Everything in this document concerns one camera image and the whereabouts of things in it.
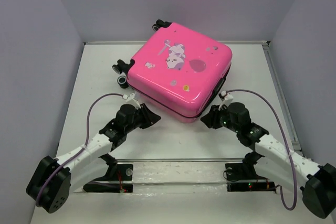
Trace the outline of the pink hard-shell suitcase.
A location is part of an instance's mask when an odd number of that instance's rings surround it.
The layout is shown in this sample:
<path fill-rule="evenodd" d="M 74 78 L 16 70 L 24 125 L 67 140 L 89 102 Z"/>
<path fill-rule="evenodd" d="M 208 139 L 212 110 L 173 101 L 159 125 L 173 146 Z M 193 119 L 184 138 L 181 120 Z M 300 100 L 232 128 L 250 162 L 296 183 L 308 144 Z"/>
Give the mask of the pink hard-shell suitcase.
<path fill-rule="evenodd" d="M 178 23 L 158 19 L 153 36 L 129 62 L 112 69 L 129 87 L 179 121 L 197 120 L 222 88 L 232 65 L 225 44 Z"/>

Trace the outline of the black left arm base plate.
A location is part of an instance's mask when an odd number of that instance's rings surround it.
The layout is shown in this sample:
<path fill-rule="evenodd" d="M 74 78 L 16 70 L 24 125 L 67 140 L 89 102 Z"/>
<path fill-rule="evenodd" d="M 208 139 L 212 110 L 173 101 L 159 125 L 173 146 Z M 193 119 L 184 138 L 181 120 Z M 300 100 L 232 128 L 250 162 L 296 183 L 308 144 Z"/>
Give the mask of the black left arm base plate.
<path fill-rule="evenodd" d="M 107 173 L 85 184 L 86 193 L 132 193 L 133 164 L 118 164 L 108 168 Z"/>

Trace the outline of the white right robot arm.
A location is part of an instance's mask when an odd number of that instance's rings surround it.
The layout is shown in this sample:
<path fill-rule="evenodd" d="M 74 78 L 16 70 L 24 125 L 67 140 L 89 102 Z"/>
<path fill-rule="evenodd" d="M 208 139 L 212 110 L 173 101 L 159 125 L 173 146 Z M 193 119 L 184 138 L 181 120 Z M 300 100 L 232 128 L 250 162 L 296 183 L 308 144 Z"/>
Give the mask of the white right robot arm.
<path fill-rule="evenodd" d="M 252 122 L 242 103 L 213 105 L 201 121 L 209 129 L 225 127 L 235 132 L 237 139 L 252 150 L 241 166 L 246 177 L 259 175 L 295 195 L 302 193 L 303 204 L 318 218 L 325 219 L 335 210 L 335 167 L 329 163 L 320 165 L 287 150 L 266 129 Z"/>

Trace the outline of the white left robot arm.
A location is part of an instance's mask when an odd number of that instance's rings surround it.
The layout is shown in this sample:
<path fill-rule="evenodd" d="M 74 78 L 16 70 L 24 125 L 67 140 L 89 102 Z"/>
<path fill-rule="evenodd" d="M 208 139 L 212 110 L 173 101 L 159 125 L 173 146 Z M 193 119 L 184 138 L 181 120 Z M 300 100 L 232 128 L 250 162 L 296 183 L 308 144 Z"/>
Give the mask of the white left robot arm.
<path fill-rule="evenodd" d="M 110 152 L 126 141 L 128 133 L 147 129 L 160 119 L 144 103 L 139 107 L 122 105 L 115 118 L 84 145 L 62 156 L 44 157 L 26 187 L 26 194 L 37 207 L 54 213 L 76 189 L 100 177 L 113 178 L 118 162 Z"/>

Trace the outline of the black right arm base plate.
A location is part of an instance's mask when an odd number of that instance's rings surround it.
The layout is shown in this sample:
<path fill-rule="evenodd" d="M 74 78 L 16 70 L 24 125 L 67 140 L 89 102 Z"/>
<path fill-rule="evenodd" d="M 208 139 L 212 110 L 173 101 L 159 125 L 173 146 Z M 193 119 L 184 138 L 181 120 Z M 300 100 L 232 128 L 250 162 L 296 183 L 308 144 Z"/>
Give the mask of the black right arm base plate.
<path fill-rule="evenodd" d="M 278 185 L 256 174 L 254 167 L 245 163 L 227 163 L 223 171 L 227 181 L 227 191 L 230 193 L 273 191 Z"/>

